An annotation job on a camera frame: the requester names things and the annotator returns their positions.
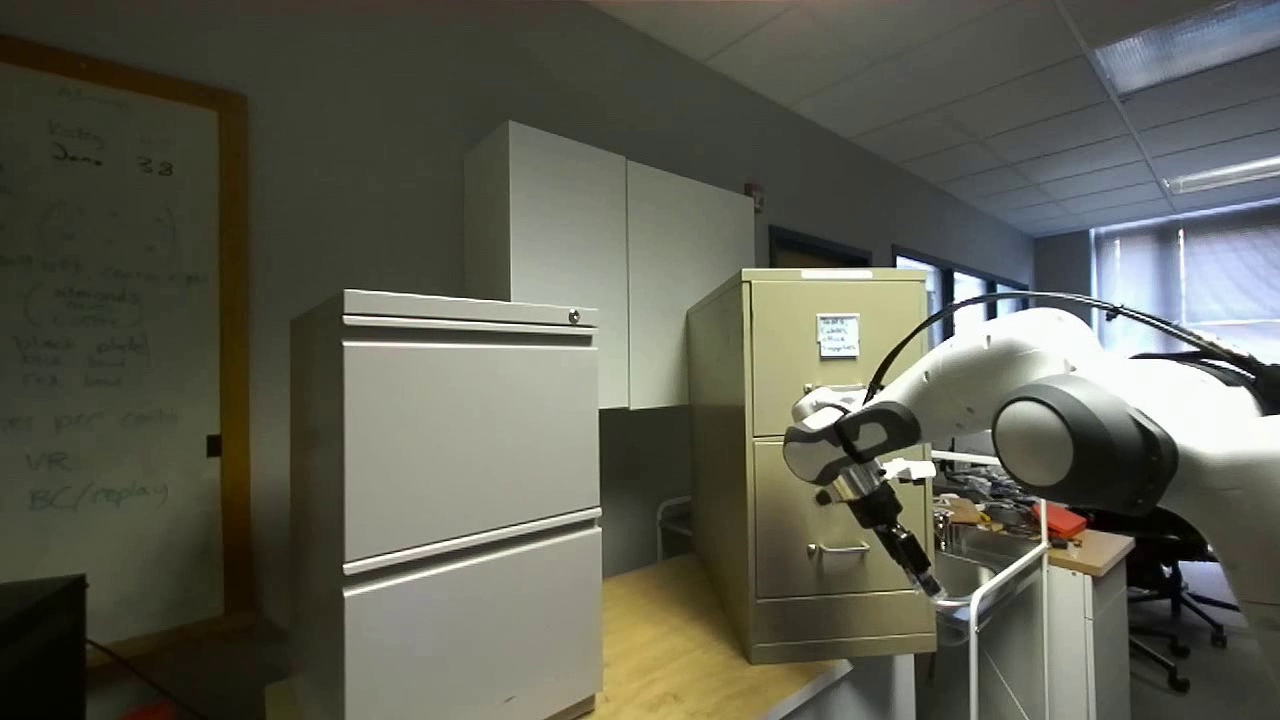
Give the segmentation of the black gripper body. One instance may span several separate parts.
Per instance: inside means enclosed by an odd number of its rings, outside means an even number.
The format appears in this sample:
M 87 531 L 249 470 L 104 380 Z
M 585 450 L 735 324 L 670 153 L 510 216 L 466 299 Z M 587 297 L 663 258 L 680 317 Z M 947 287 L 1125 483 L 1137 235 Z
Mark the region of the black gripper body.
M 888 535 L 900 531 L 900 495 L 888 480 L 873 480 L 865 483 L 860 475 L 843 475 L 840 480 L 840 500 L 850 504 L 850 511 L 856 516 L 860 529 Z

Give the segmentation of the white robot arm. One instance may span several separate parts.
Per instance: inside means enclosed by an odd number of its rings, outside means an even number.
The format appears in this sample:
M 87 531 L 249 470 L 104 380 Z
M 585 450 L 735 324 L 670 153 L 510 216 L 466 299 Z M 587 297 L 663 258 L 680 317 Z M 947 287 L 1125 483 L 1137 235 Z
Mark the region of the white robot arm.
M 1274 367 L 1225 380 L 1189 360 L 1125 360 L 1059 306 L 1030 306 L 959 333 L 853 403 L 837 386 L 801 400 L 783 463 L 831 488 L 904 574 L 943 588 L 900 522 L 885 459 L 968 430 L 1023 493 L 1093 511 L 1174 509 L 1225 563 L 1251 625 L 1280 603 L 1280 412 Z

